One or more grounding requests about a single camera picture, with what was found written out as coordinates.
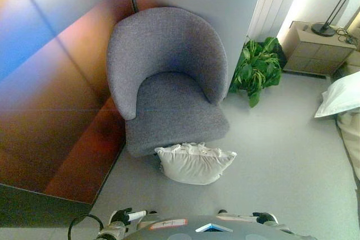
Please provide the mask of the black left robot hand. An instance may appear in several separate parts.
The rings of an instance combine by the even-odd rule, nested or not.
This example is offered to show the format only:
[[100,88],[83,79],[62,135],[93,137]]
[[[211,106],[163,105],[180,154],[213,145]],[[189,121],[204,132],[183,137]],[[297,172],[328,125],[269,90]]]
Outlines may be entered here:
[[133,212],[132,208],[114,211],[109,223],[121,221],[124,225],[130,225],[132,221],[143,218],[147,215],[147,210]]

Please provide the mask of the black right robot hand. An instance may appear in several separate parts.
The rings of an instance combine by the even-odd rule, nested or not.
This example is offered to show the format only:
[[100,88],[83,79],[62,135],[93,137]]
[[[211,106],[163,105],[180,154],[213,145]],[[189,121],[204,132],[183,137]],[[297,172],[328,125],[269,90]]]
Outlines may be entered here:
[[252,215],[236,215],[237,218],[245,219],[247,221],[256,221],[260,224],[265,224],[266,222],[272,222],[278,224],[278,220],[274,214],[268,212],[254,212]]

